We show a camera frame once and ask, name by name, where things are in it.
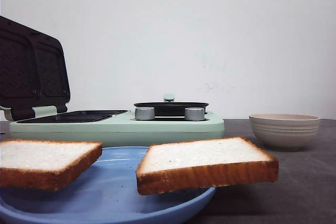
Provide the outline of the bread slice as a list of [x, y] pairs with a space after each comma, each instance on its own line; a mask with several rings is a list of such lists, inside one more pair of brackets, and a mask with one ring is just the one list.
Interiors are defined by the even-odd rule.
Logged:
[[278, 160], [244, 137], [151, 145], [136, 168], [140, 195], [278, 179]]
[[101, 142], [4, 140], [1, 187], [58, 191], [79, 177], [101, 154]]

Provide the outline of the beige ribbed bowl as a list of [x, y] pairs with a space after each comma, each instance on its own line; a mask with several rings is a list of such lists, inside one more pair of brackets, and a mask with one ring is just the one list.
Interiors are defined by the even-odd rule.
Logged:
[[302, 114], [251, 114], [255, 136], [265, 145], [279, 150], [299, 150], [317, 136], [320, 118]]

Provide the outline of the breakfast maker hinged lid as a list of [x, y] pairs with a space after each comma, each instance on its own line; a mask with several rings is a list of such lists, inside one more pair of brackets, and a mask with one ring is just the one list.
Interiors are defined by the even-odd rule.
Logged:
[[1, 110], [9, 121], [35, 118], [35, 108], [66, 112], [70, 87], [58, 39], [1, 17]]

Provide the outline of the mint green breakfast maker base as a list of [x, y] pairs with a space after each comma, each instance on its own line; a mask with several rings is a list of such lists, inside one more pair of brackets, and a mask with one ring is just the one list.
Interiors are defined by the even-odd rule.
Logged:
[[205, 112], [202, 121], [188, 121], [183, 115], [137, 120], [133, 110], [84, 110], [2, 122], [1, 140], [94, 141], [104, 147], [149, 146], [222, 138], [224, 131], [224, 120], [212, 112]]

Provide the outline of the black round frying pan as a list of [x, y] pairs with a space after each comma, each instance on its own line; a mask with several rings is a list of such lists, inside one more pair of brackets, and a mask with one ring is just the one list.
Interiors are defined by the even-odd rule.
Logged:
[[206, 112], [206, 107], [209, 106], [209, 103], [176, 102], [173, 94], [166, 93], [163, 102], [138, 102], [134, 106], [137, 108], [153, 107], [155, 116], [184, 116], [186, 108], [203, 108]]

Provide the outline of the right silver control knob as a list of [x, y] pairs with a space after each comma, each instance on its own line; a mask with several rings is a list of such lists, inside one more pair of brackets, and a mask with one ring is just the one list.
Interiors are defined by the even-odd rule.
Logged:
[[186, 121], [203, 121], [205, 120], [204, 108], [197, 108], [197, 107], [185, 108], [184, 118]]

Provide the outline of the silver control knob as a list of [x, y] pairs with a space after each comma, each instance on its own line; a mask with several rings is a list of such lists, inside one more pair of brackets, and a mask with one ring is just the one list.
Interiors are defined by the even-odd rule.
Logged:
[[185, 108], [184, 118], [186, 121], [203, 121], [205, 120], [204, 108], [197, 108], [197, 107]]
[[135, 108], [135, 119], [139, 121], [147, 121], [155, 119], [155, 108], [146, 107], [136, 107]]

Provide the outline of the left silver control knob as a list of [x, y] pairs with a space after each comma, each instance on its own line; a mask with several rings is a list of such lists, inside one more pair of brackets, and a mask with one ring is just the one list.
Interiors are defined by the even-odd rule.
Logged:
[[139, 121], [147, 121], [155, 119], [155, 108], [146, 107], [136, 107], [135, 108], [135, 119]]

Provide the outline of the blue round plate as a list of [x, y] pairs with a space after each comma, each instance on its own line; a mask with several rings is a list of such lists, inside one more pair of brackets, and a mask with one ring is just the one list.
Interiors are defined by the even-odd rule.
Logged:
[[184, 223], [211, 200], [214, 188], [141, 196], [135, 170], [146, 147], [104, 148], [62, 190], [1, 189], [5, 223]]

